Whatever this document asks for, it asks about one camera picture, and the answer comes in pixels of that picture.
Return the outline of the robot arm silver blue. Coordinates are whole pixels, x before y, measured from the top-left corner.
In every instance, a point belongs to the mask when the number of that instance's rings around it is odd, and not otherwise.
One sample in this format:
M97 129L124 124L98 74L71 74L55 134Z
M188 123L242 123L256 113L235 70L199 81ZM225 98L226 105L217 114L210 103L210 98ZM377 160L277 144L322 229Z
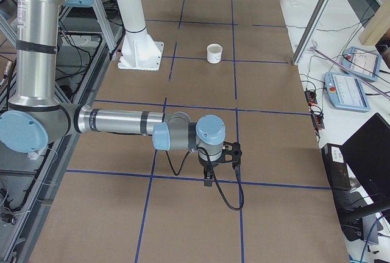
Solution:
M66 1L18 0L16 92L1 115L1 142L13 151L29 153L73 133L151 136L157 150L197 152L205 185L215 184L214 168L225 161L221 118L209 114L191 122L181 112L103 110L55 99L59 10ZM93 1L81 0L84 6Z

